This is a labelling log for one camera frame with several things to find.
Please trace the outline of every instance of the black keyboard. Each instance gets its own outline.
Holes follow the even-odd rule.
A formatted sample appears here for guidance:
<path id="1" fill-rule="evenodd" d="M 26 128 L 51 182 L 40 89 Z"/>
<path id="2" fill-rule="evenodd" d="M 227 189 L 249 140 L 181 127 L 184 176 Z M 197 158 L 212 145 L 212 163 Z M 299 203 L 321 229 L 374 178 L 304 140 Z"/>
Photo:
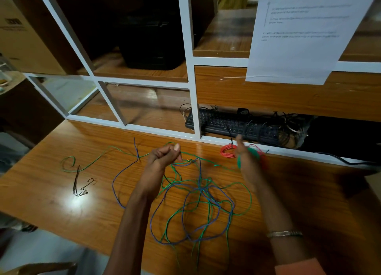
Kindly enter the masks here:
<path id="1" fill-rule="evenodd" d="M 201 132 L 221 134 L 235 138 L 241 134 L 248 141 L 255 141 L 269 145 L 279 144 L 279 126 L 267 126 L 268 119 L 247 115 L 219 112 L 200 109 Z M 193 114 L 190 114 L 185 126 L 194 129 Z"/>

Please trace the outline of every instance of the bracelet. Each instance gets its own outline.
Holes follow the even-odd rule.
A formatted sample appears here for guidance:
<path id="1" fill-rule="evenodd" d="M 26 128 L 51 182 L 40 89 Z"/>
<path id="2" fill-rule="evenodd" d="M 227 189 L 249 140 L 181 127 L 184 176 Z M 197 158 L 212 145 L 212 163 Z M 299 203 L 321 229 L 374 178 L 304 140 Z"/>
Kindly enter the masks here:
<path id="1" fill-rule="evenodd" d="M 303 236 L 302 232 L 300 231 L 281 231 L 281 232 L 270 232 L 267 234 L 268 238 L 274 238 L 274 237 L 285 237 L 285 236 Z"/>

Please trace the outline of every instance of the sleeve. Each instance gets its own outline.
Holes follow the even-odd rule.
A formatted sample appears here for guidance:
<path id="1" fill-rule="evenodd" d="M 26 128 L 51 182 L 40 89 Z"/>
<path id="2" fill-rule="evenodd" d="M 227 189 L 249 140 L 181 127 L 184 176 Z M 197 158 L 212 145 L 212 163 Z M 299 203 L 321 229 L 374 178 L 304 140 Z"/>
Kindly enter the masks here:
<path id="1" fill-rule="evenodd" d="M 275 273 L 277 275 L 325 275 L 316 258 L 275 266 Z"/>

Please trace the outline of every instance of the chair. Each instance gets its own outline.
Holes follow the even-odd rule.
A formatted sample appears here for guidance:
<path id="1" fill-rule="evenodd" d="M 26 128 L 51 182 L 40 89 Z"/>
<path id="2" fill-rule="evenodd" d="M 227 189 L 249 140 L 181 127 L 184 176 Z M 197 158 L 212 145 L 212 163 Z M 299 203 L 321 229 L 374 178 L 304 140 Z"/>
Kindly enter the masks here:
<path id="1" fill-rule="evenodd" d="M 74 275 L 77 271 L 77 263 L 35 263 L 27 264 L 16 269 L 7 271 L 3 275 L 38 275 L 44 272 L 67 270 L 67 275 Z"/>

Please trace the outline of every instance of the paper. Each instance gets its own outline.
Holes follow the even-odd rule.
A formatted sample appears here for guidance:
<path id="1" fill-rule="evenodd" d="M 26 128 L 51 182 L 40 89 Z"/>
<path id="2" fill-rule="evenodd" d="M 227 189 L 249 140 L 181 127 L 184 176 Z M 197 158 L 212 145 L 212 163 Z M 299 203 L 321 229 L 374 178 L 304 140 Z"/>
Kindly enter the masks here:
<path id="1" fill-rule="evenodd" d="M 259 0 L 247 81 L 323 85 L 373 0 Z"/>

